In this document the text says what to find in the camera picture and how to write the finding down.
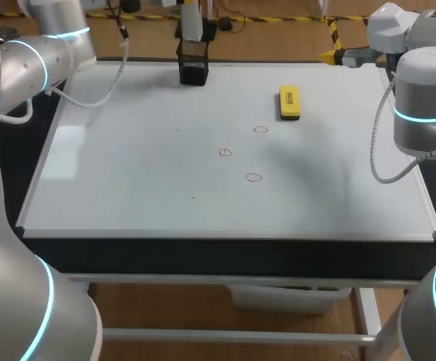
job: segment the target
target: whiteboard eraser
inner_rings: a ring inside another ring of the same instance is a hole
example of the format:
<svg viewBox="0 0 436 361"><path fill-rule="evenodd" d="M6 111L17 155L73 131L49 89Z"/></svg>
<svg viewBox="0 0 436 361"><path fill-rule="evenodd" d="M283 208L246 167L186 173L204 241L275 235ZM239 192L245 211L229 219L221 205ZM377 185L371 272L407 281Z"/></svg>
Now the whiteboard eraser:
<svg viewBox="0 0 436 361"><path fill-rule="evenodd" d="M282 120L300 119L300 98L296 85L280 86L280 117Z"/></svg>

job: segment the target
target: red drawing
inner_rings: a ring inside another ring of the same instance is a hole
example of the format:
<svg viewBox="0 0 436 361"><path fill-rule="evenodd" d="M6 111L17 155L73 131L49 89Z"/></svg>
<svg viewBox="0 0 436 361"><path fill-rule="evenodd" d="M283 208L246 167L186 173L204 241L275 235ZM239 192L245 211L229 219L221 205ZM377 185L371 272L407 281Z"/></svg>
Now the red drawing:
<svg viewBox="0 0 436 361"><path fill-rule="evenodd" d="M268 131L268 128L266 126L256 126L253 128L253 131L255 133L266 133Z"/></svg>
<svg viewBox="0 0 436 361"><path fill-rule="evenodd" d="M230 149L223 148L218 150L218 154L220 156L231 156L232 152L230 151Z"/></svg>
<svg viewBox="0 0 436 361"><path fill-rule="evenodd" d="M247 174L247 181L249 182L258 182L262 179L262 176L257 173L248 173Z"/></svg>

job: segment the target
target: whiteboard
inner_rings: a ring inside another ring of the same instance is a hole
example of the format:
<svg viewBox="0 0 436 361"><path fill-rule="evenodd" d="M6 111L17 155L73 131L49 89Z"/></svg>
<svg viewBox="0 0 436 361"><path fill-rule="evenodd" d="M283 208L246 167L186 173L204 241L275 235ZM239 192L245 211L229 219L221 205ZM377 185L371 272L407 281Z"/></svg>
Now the whiteboard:
<svg viewBox="0 0 436 361"><path fill-rule="evenodd" d="M101 62L66 92L95 102L117 69ZM300 89L298 121L279 118L282 84ZM390 185L371 174L387 85L372 65L215 63L193 87L176 63L130 63L102 108L61 100L18 225L27 238L433 241L419 169ZM410 161L392 109L391 96L377 141L384 177Z"/></svg>

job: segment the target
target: floor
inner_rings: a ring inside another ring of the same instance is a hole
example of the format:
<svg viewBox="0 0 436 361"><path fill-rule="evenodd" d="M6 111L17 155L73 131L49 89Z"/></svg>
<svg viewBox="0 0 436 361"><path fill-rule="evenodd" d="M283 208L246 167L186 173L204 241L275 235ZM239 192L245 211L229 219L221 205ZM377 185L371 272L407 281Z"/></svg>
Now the floor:
<svg viewBox="0 0 436 361"><path fill-rule="evenodd" d="M314 0L223 1L228 8L251 17L318 14ZM397 0L396 3L407 10L436 8L436 0ZM366 16L382 4L383 0L330 0L329 14ZM227 11L220 1L216 5L220 16L225 16ZM19 12L11 0L0 0L0 9ZM148 14L163 13L163 10L146 4L143 9ZM120 34L114 21L91 18L89 24L98 56L121 56ZM125 24L130 33L130 56L175 57L177 39L173 35L176 22L127 20ZM14 26L26 35L38 31L34 20L29 19L0 20L0 25ZM242 25L236 23L235 29L239 30ZM367 44L366 27L360 21L340 21L338 34L344 47ZM247 23L239 34L219 32L210 45L210 57L315 60L317 54L331 49L333 43L328 27L318 22ZM224 286L93 284L89 294L101 312L104 326L108 327L361 332L353 299L337 302L323 316L310 316L234 308ZM403 293L401 290L376 290L376 296L384 323L403 299ZM342 361L343 351L342 347L105 341L100 361ZM356 348L350 351L360 354ZM403 360L403 356L397 353L392 359Z"/></svg>

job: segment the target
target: caution tape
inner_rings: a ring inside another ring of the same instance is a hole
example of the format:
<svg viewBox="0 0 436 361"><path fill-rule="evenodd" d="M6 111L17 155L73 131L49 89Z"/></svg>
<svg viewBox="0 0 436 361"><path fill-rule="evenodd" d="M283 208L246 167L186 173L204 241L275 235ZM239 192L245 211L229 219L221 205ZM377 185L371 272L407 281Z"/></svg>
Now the caution tape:
<svg viewBox="0 0 436 361"><path fill-rule="evenodd" d="M328 25L329 25L330 36L332 37L333 46L335 47L335 50L341 50L343 47L341 45L341 40L338 37L337 20L328 19Z"/></svg>
<svg viewBox="0 0 436 361"><path fill-rule="evenodd" d="M26 17L24 13L0 13L0 18L6 19L11 17ZM102 13L86 13L88 18L97 19L115 19L111 14ZM121 16L124 20L179 20L179 15L128 15ZM288 23L288 22L301 22L301 21L318 21L327 23L330 20L355 20L362 21L367 25L369 17L220 17L220 19L230 20L237 23Z"/></svg>

